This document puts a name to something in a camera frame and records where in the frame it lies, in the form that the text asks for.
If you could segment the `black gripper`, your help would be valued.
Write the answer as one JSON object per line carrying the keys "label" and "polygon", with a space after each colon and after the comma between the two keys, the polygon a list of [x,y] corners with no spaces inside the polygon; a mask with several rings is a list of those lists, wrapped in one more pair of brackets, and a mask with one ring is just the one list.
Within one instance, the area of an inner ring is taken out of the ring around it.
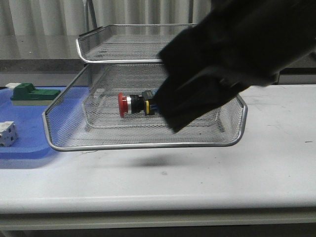
{"label": "black gripper", "polygon": [[226,0],[159,52],[168,77],[154,100],[178,132],[315,48],[315,1]]}

